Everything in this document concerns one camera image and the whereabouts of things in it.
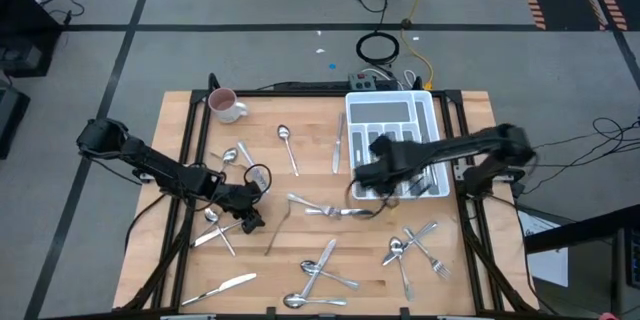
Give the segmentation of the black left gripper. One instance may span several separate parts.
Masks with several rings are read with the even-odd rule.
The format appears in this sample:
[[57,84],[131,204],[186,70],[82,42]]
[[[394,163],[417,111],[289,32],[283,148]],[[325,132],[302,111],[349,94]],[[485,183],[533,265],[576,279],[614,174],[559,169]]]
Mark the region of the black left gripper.
[[230,212],[235,218],[245,218],[242,230],[250,234],[256,227],[264,227],[262,216],[254,208],[262,191],[256,182],[244,185],[221,184],[214,192],[214,203],[224,212]]

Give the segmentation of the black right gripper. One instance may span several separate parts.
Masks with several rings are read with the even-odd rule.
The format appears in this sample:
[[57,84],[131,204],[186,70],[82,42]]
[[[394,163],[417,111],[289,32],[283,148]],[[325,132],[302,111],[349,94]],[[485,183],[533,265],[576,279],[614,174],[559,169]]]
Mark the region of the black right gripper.
[[391,195],[405,178],[405,154],[401,142],[380,135],[370,146],[377,159],[355,168],[355,180],[379,195]]

